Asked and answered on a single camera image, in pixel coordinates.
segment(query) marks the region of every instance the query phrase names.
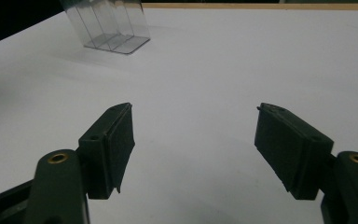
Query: clear plastic container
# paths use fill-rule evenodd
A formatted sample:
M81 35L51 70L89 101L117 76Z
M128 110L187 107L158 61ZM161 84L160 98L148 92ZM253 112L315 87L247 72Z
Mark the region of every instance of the clear plastic container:
M139 0L60 0L85 47L131 54L150 40Z

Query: transparent plastic panel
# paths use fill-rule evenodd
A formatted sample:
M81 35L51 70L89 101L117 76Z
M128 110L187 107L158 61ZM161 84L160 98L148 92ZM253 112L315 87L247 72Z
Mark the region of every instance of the transparent plastic panel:
M131 54L150 40L138 0L60 0L88 48Z

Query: white table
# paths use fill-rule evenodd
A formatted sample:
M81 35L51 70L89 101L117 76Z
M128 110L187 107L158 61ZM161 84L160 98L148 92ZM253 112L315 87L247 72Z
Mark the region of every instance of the white table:
M65 14L0 42L0 192L106 108L133 104L122 193L93 224L323 223L254 146L261 102L358 151L358 11L146 9L131 56L84 49Z

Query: dark background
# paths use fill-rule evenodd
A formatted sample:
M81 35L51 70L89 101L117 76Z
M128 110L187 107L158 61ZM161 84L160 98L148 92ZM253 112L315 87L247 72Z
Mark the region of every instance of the dark background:
M143 0L182 3L278 3L279 0ZM338 3L358 0L286 0L288 3ZM0 40L62 12L59 0L0 0Z

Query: wooden strip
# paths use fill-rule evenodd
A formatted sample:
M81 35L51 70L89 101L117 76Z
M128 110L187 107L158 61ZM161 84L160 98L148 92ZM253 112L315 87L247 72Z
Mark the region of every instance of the wooden strip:
M358 4L142 3L145 8L358 10Z

